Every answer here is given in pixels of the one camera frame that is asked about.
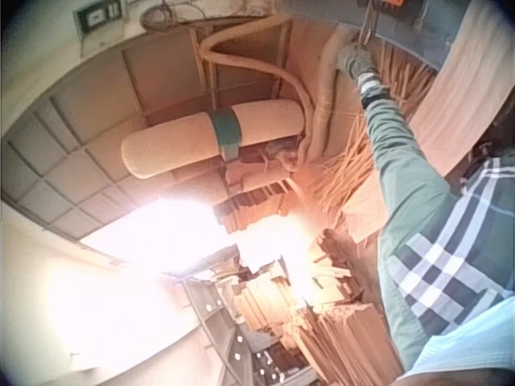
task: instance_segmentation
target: green strap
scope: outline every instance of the green strap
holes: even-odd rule
[[[232,161],[239,156],[241,144],[240,122],[230,107],[218,109],[209,114],[215,128],[216,140],[222,158]]]

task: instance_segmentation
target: ceiling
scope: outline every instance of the ceiling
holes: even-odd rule
[[[2,199],[74,241],[157,199],[177,178],[173,171],[132,176],[120,154],[124,137],[200,111],[277,96],[273,77],[209,66],[198,56],[205,36],[247,20],[145,35],[66,75],[2,139]],[[287,32],[270,29],[217,50],[284,66]]]

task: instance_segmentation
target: glove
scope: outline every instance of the glove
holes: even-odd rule
[[[336,67],[357,82],[357,77],[366,72],[378,74],[372,54],[359,44],[349,44],[338,53]]]

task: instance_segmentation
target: man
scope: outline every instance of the man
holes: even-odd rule
[[[487,160],[456,198],[381,85],[370,53],[348,46],[338,68],[358,83],[389,213],[378,271],[407,371],[395,384],[510,384],[515,152]]]

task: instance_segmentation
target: plaid shirt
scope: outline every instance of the plaid shirt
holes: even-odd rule
[[[388,259],[423,330],[445,335],[513,296],[515,157],[492,158],[437,224]]]

